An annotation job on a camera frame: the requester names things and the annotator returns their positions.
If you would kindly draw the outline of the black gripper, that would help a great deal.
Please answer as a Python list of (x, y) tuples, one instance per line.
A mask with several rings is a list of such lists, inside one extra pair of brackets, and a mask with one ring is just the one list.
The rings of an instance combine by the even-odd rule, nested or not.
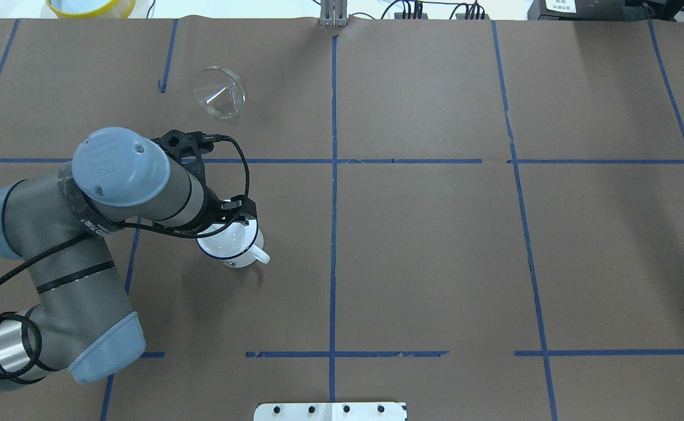
[(193, 219), (193, 234), (202, 234), (214, 224), (248, 226), (257, 216), (255, 202), (248, 197), (219, 199), (206, 184), (202, 185), (202, 189), (203, 203)]

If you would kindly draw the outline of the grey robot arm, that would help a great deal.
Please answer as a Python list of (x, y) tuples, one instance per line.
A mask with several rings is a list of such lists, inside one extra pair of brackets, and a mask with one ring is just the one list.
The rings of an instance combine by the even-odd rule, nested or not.
[(89, 135), (59, 170), (0, 189), (0, 256), (27, 270), (40, 302), (0, 313), (0, 392), (69, 371), (80, 384), (113, 375), (145, 352), (138, 312), (106, 237), (141, 229), (176, 238), (216, 236), (256, 218), (248, 192), (209, 189), (203, 154), (235, 139), (172, 130), (148, 139), (122, 127)]

